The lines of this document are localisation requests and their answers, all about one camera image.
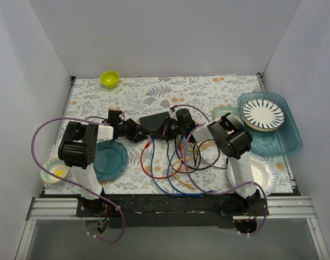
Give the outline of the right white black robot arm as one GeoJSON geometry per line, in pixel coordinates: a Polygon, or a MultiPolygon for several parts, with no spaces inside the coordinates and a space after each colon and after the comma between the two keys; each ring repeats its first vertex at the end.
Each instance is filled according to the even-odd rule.
{"type": "Polygon", "coordinates": [[[182,135],[187,147],[189,143],[196,144],[209,139],[215,141],[219,151],[227,158],[233,170],[235,186],[225,192],[211,192],[199,187],[191,177],[187,165],[186,155],[183,156],[183,163],[186,174],[192,184],[201,192],[209,195],[224,195],[235,192],[233,205],[242,215],[249,215],[256,209],[261,196],[265,195],[261,185],[253,178],[250,164],[251,142],[253,140],[250,132],[237,120],[237,118],[226,113],[220,118],[206,123],[198,124],[193,119],[188,109],[173,111],[167,117],[162,126],[152,132],[151,138],[162,136],[163,139],[171,139],[182,135]]]}

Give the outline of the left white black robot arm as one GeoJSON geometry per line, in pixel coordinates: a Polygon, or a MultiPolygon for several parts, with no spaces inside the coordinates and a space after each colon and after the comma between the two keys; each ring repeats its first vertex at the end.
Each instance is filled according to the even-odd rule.
{"type": "Polygon", "coordinates": [[[58,157],[74,170],[77,183],[83,186],[77,199],[94,216],[100,217],[107,211],[107,203],[99,198],[104,195],[104,189],[93,168],[97,141],[125,137],[138,143],[149,135],[149,130],[132,119],[126,120],[120,110],[109,110],[108,117],[101,124],[69,120],[58,148],[58,157]]]}

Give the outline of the black network switch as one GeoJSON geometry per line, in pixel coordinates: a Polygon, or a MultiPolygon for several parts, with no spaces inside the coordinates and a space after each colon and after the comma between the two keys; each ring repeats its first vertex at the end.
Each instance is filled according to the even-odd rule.
{"type": "Polygon", "coordinates": [[[169,112],[157,113],[139,118],[140,125],[149,132],[157,131],[169,117],[169,112]]]}

